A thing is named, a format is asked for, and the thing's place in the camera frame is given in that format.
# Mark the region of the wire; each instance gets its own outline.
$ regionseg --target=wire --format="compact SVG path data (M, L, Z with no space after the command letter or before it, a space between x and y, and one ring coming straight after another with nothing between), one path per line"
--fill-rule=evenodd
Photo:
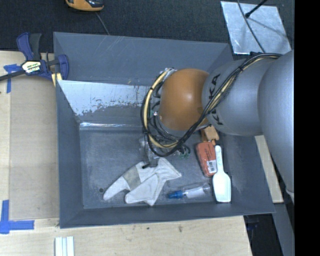
M259 3L256 7L254 7L251 11L248 11L246 14L245 14L245 17L246 18L249 18L251 14L253 14L257 9L259 9L266 1L268 0L263 0L261 3Z
M248 67L250 67L252 64L263 60L263 59L277 59L281 56L281 54L277 53L250 53L250 57L248 57L242 65L240 65L238 68L236 68L221 84L220 88L216 91L216 93L213 95L212 99L207 103L205 108L203 109L203 112L198 119L197 122L195 122L181 137L176 139L176 137L172 136L171 134L168 135L168 132L165 131L165 133L162 130L159 130L160 128L157 127L156 121L153 120L153 124L151 123L151 118L148 118L148 113L150 113L150 101L151 96L154 91L157 91L158 86L162 86L162 82L164 80L164 77L168 74L168 70L165 70L162 72L158 78L155 80L149 91L147 92L146 96L143 99L142 105L141 105L141 112L140 112L140 118L142 122L142 128L143 133L146 135L147 142L149 145L150 150L156 154L159 157L167 157L171 155L172 153L176 152L177 150L181 153L185 153L186 149L188 147L185 144L186 140L200 127L204 119L212 113L212 111L222 102L222 100L227 96L228 92L234 85L235 80L237 79L238 75L241 74L244 70L246 70ZM152 134L151 127L153 127L158 135ZM155 147L160 148L161 153L156 151Z
M104 21L103 21L102 18L100 17L100 15L99 15L97 12L95 12L95 15L98 17L99 21L101 22L101 24L102 24L102 26L103 26L106 34L107 34L108 36L110 36L110 33L109 33L109 31L108 31L108 29L107 29Z
M246 18L246 16L245 16L245 13L244 13L244 11L242 10L242 7L241 7L241 5L240 5L239 0L236 0L236 1L237 1L237 3L238 3L240 12L241 12L241 14L242 14L242 16L243 16L243 18L244 18L244 21L245 21L246 25L248 26L251 34L253 35L255 41L257 42L257 44L258 44L259 47L261 48L262 52L263 52L263 53L266 53L265 49L262 47L262 45L261 45L261 43L259 42L258 38L256 37L255 33L253 32L251 26L249 25L249 23L248 23L248 21L247 21L247 18Z

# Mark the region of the crumpled fabric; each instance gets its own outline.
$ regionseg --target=crumpled fabric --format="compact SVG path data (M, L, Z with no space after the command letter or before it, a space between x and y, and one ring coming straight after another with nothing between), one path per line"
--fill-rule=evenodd
M153 206L166 181L180 178L182 175L165 158L161 157L156 167L142 168L145 163L139 162L118 178L104 193L103 199L108 200L123 190L130 192L125 195L125 202L133 204L145 202Z

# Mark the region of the white sticker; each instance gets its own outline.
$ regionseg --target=white sticker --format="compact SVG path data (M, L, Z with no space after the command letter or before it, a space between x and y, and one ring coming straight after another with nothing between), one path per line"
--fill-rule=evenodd
M217 172L217 160L206 161L206 166L210 174L215 174Z

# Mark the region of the yellow object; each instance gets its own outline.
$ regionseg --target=yellow object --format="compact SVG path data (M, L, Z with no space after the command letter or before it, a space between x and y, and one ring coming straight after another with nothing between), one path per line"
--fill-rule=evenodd
M86 12L101 11L104 7L104 5L101 6L101 4L97 4L98 7L94 7L94 5L90 5L86 0L65 0L65 2L74 9Z
M56 87L56 80L63 80L60 73L53 73L51 76L54 87Z
M203 131L204 131L204 134L207 137L208 141L211 141L211 140L218 141L219 140L218 132L213 125L204 128Z
M259 60L262 60L263 58L264 57L258 57L256 59L254 59L252 62L244 65L241 68L239 74L242 73L245 69L250 67L255 62L258 62ZM169 69L166 69L164 72L162 72L161 75L155 80L155 82L153 83L153 85L151 86L151 88L149 89L149 91L146 94L145 104L144 104L144 107L142 109L142 118L143 118L143 126L147 131L148 131L148 109L149 109L149 105L150 105L151 95L152 95L153 91L155 90L155 88L164 80L164 78L169 73L169 71L170 71ZM236 78L237 78L236 74L232 75L227 81L225 81L225 83L222 85L222 87L219 88L219 90L217 91L217 94L215 95L215 97L212 98L208 102L208 104L203 109L202 116L200 116L200 118L203 118L203 119L200 120L200 118L199 118L199 120L198 120L199 122L201 122L199 124L199 126L204 124L204 120L206 119L205 117L218 105L218 103L220 102L222 96L231 87L231 85L233 84L233 82L235 81ZM158 148L173 148L179 143L179 141L176 140L175 142L170 143L170 144L161 144L161 143L157 142L152 137L151 134L147 134L147 136L148 136L149 140Z

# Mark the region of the wooden board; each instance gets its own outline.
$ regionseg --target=wooden board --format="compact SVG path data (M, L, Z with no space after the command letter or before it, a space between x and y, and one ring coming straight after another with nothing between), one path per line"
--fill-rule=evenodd
M192 221L59 229L56 219L35 230L0 236L0 256L52 256L55 237L74 236L76 256L251 256L241 216Z
M276 176L275 167L268 149L265 136L255 136L255 141L261 157L261 162L268 182L272 201L274 203L283 203L284 199L280 190L279 182Z
M6 75L4 65L14 61L23 61L24 56L12 52L0 51L0 76ZM10 93L7 93L7 81L0 81L0 200L9 199L10 169Z
M20 52L1 52L2 67L23 62ZM9 217L12 220L58 217L57 115L53 83L41 77L21 75L11 80L8 95L11 102L10 112L6 109L7 122L11 114ZM6 131L8 125L9 122L4 125Z

